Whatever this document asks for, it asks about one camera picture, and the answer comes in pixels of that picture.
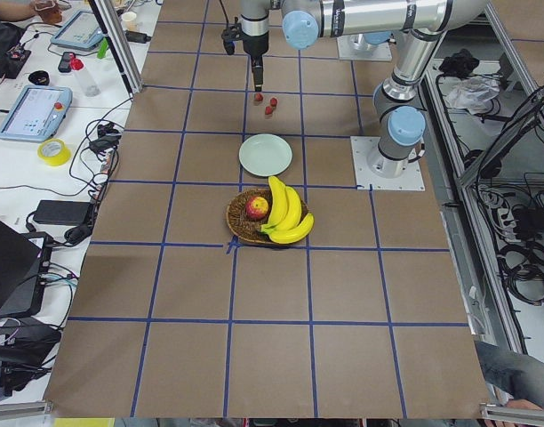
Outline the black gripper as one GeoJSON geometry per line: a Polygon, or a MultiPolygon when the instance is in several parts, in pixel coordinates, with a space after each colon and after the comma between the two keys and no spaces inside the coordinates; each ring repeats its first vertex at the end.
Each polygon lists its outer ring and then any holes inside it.
{"type": "Polygon", "coordinates": [[[244,52],[250,56],[252,70],[252,79],[254,91],[256,93],[262,92],[264,83],[264,63],[263,56],[268,52],[269,47],[269,33],[266,32],[258,36],[249,36],[243,33],[243,48],[244,52]]]}

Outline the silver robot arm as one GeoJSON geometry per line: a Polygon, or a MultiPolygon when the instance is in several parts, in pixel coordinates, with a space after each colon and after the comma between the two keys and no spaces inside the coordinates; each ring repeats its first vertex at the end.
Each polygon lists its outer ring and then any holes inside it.
{"type": "Polygon", "coordinates": [[[391,77],[382,83],[393,101],[407,102],[433,58],[443,35],[485,8],[485,1],[243,1],[240,36],[252,63],[254,90],[263,86],[263,55],[268,51],[268,16],[279,10],[286,42],[304,50],[320,37],[389,31],[403,35],[403,50],[391,77]]]}
{"type": "Polygon", "coordinates": [[[443,32],[411,29],[396,36],[398,60],[374,93],[380,139],[368,155],[370,168],[383,178],[400,176],[426,130],[426,119],[413,104],[417,88],[444,37],[443,32]]]}

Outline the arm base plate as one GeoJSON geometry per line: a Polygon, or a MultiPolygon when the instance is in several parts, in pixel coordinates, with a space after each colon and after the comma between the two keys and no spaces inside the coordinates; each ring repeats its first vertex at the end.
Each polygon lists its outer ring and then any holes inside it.
{"type": "Polygon", "coordinates": [[[392,60],[389,47],[391,36],[390,31],[341,36],[337,39],[339,58],[390,62],[392,60]]]}
{"type": "Polygon", "coordinates": [[[389,160],[379,151],[379,137],[350,138],[356,187],[363,190],[424,191],[418,153],[411,149],[403,160],[389,160]]]}

